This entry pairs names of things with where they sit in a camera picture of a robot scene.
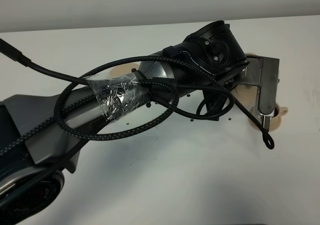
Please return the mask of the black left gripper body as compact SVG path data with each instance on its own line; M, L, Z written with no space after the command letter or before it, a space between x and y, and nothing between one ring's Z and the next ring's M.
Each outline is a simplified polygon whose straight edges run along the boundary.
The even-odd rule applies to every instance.
M224 21L212 22L188 35L182 43L163 49L162 56L187 63L217 80L234 77L249 63L230 25Z

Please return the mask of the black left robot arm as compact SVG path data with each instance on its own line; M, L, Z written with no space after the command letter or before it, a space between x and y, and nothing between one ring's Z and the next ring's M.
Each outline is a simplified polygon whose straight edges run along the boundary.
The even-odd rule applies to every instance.
M6 41L3 55L44 75L69 82L55 96L14 95L0 103L0 222L15 225L47 208L61 192L63 170L75 172L89 141L112 141L147 131L172 113L188 93L201 90L216 120L238 101L232 80L249 63L223 21L151 55L124 58L81 77L48 70Z

